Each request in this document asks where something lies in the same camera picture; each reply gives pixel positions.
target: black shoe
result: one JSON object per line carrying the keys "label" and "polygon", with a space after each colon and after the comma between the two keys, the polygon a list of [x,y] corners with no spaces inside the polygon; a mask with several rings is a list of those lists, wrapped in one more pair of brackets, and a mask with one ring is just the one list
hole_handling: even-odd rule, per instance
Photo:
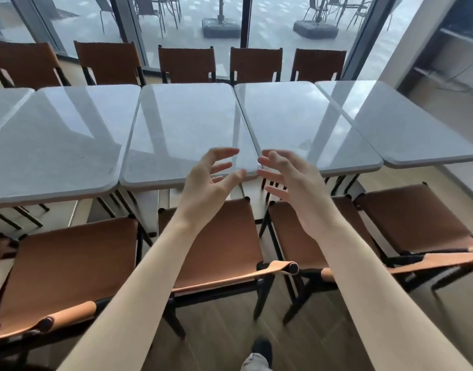
{"label": "black shoe", "polygon": [[257,337],[252,345],[252,353],[259,353],[269,363],[269,368],[272,367],[272,345],[269,340],[263,336]]}

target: outdoor pavement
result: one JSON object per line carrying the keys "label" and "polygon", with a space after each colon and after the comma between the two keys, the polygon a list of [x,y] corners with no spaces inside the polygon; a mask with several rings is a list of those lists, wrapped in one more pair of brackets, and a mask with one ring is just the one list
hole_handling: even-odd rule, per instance
{"label": "outdoor pavement", "polygon": [[[103,12],[104,33],[101,27],[100,8],[95,0],[53,0],[63,18],[53,21],[68,55],[75,56],[73,40],[120,42],[118,27],[111,13]],[[423,0],[403,0],[393,13],[389,30],[387,22],[382,30],[359,79],[375,80],[379,77],[396,45]],[[229,49],[240,45],[239,39],[207,39],[202,36],[203,18],[216,18],[219,0],[180,0],[182,18],[176,28],[173,16],[164,17],[166,32],[161,38],[159,20],[155,16],[140,16],[142,37],[149,64],[159,68],[157,47],[205,48],[214,46],[217,74],[229,76]],[[293,24],[301,20],[308,8],[308,0],[253,0],[249,47],[283,48],[283,71],[281,80],[289,80],[296,48],[335,49],[349,51],[355,41],[360,19],[347,29],[355,10],[347,9],[339,21],[339,33],[335,39],[310,40],[297,35]],[[224,0],[227,19],[241,21],[242,0]],[[328,23],[336,24],[335,8],[329,11]],[[21,25],[4,29],[3,35],[13,41],[28,41],[29,33]]]}

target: tabletop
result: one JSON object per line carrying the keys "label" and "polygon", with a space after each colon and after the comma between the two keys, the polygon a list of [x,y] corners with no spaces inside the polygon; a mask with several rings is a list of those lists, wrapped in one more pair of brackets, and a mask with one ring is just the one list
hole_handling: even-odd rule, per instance
{"label": "tabletop", "polygon": [[317,87],[391,168],[473,161],[473,144],[381,81]]}
{"label": "tabletop", "polygon": [[31,88],[0,89],[0,128],[31,97],[35,91]]}
{"label": "tabletop", "polygon": [[312,83],[247,83],[235,92],[259,155],[291,150],[326,176],[382,167],[381,157]]}
{"label": "tabletop", "polygon": [[142,88],[131,143],[120,177],[129,188],[168,188],[211,147],[238,147],[228,174],[257,174],[257,153],[232,87],[226,83],[148,85]]}
{"label": "tabletop", "polygon": [[0,207],[117,187],[139,95],[134,85],[37,91],[0,128]]}

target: forearm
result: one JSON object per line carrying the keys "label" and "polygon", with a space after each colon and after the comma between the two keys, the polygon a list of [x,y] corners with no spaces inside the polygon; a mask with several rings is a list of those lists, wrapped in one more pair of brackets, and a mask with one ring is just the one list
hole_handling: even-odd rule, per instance
{"label": "forearm", "polygon": [[376,370],[473,370],[345,219],[315,239]]}
{"label": "forearm", "polygon": [[195,236],[173,218],[59,370],[140,370]]}

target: pant leg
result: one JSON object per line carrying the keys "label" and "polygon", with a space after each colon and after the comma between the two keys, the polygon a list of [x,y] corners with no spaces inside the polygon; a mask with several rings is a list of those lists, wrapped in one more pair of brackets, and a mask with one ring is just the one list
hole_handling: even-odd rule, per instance
{"label": "pant leg", "polygon": [[243,362],[240,371],[272,371],[263,355],[252,353]]}

